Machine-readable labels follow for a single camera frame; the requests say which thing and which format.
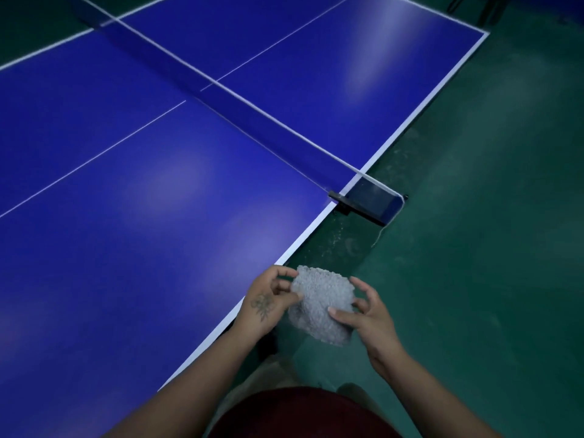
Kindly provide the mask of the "person's right hand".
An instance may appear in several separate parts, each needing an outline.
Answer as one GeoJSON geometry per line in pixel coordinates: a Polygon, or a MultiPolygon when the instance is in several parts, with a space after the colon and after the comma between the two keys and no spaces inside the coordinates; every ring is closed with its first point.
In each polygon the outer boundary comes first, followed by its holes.
{"type": "Polygon", "coordinates": [[[353,311],[363,314],[362,327],[354,330],[366,347],[372,367],[388,381],[395,365],[405,354],[393,319],[373,287],[356,277],[350,277],[349,281],[366,296],[353,299],[353,311]]]}

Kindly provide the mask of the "person's left hand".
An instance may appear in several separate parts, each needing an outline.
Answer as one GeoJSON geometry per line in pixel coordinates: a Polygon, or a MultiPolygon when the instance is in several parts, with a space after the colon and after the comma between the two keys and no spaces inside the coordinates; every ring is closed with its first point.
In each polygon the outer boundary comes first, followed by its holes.
{"type": "Polygon", "coordinates": [[[254,345],[278,324],[285,311],[276,309],[275,295],[296,293],[291,285],[297,276],[295,269],[272,265],[253,280],[233,325],[238,338],[254,345]]]}

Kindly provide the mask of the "person's right forearm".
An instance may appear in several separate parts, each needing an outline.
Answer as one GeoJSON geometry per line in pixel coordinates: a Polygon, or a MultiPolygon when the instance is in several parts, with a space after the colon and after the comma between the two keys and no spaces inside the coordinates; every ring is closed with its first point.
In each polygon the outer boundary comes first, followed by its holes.
{"type": "Polygon", "coordinates": [[[403,348],[367,346],[367,354],[423,438],[503,438],[403,348]]]}

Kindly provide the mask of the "blue table tennis net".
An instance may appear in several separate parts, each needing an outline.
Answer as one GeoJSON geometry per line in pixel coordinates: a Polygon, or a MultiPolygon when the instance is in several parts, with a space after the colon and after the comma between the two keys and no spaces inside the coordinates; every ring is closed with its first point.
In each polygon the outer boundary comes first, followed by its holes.
{"type": "Polygon", "coordinates": [[[343,196],[351,191],[383,190],[399,194],[252,104],[224,82],[214,80],[170,50],[165,50],[92,1],[68,0],[68,3],[80,22],[101,32],[117,48],[196,99],[247,140],[271,153],[280,164],[293,168],[327,194],[330,190],[343,196]]]}

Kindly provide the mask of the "dark red shirt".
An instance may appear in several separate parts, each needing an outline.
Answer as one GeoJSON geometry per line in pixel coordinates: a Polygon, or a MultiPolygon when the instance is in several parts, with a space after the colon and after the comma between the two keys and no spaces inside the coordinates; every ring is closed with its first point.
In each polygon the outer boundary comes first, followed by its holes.
{"type": "Polygon", "coordinates": [[[261,391],[227,411],[207,438],[402,438],[352,399],[312,387],[261,391]]]}

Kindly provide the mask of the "grey textured cleaning cloth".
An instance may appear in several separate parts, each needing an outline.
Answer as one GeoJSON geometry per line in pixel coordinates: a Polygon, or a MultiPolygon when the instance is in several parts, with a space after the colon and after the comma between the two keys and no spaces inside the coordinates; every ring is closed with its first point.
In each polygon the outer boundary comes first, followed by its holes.
{"type": "Polygon", "coordinates": [[[333,346],[350,343],[353,328],[334,320],[328,312],[330,307],[352,311],[355,287],[349,279],[318,267],[300,265],[291,290],[303,294],[303,299],[288,309],[292,326],[333,346]]]}

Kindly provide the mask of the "person's left forearm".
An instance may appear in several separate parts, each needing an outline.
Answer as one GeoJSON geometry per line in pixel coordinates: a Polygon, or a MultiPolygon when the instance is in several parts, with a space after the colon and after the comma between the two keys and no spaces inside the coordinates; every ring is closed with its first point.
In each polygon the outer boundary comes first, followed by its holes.
{"type": "Polygon", "coordinates": [[[103,438],[200,438],[257,341],[256,332],[234,324],[103,438]]]}

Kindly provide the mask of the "black net post clamp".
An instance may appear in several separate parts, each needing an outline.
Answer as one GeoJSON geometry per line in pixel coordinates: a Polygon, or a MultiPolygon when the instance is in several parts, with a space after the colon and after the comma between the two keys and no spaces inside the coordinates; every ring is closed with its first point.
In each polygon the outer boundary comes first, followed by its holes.
{"type": "Polygon", "coordinates": [[[384,228],[398,215],[409,199],[408,195],[393,195],[386,191],[351,191],[343,196],[333,190],[328,197],[336,202],[335,211],[343,215],[354,213],[384,228]]]}

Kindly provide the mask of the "dark chair legs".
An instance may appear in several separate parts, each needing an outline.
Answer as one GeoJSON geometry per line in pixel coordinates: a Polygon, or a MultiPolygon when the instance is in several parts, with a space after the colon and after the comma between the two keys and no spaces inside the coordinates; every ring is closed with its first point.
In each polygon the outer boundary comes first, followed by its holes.
{"type": "MultiPolygon", "coordinates": [[[[451,0],[446,12],[454,14],[465,0],[451,0]]],[[[485,0],[484,6],[477,20],[478,27],[494,26],[500,21],[511,0],[485,0]]]]}

